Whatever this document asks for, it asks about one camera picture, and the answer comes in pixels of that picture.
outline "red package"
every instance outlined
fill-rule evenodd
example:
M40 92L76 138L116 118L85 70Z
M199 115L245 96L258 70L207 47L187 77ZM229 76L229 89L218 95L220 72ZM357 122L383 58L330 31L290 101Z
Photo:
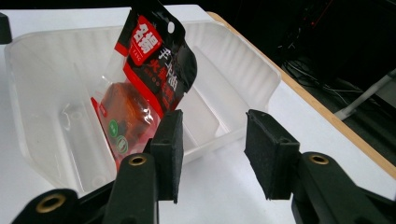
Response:
M156 0L133 1L93 105L117 166L142 152L197 73L182 24Z

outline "printed label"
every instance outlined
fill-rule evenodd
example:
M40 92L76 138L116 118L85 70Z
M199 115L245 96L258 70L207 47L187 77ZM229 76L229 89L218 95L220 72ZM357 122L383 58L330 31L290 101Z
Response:
M108 132L112 137L116 137L117 134L119 133L119 125L114 119L108 123Z
M144 17L139 16L131 38L131 55L136 65L142 63L162 44L162 39L155 27Z
M117 151L120 154L123 154L128 151L128 141L126 140L126 138L124 136L120 135L117 138L116 145L117 145Z

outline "package logo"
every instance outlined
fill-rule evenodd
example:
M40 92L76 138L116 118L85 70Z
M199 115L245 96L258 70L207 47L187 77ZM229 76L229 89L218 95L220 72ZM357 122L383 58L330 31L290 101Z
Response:
M140 66L162 45L163 41L155 27L144 16L139 16L131 42L129 53L134 64Z

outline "clear plastic tray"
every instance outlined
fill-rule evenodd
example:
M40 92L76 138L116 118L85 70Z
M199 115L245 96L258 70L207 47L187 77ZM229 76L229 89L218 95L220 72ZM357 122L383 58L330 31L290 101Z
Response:
M198 62L194 85L178 107L188 162L244 137L246 112L267 111L280 72L222 24L183 25ZM90 98L120 30L33 33L6 46L21 152L57 188L89 192L116 176Z

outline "white surface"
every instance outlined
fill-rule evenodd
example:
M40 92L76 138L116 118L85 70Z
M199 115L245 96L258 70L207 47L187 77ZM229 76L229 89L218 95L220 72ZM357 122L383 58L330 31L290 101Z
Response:
M195 6L169 9L181 21L184 17L191 21L211 20ZM128 8L0 12L9 16L16 37L39 30L122 25L127 11ZM53 186L27 165L18 148L2 55L0 96L0 222L9 223L31 199ZM300 141L302 152L318 151L332 156L359 186L394 199L396 181L283 82L270 100L269 113ZM160 223L294 223L290 201L264 200L244 147L241 139L184 165L179 203L160 202Z

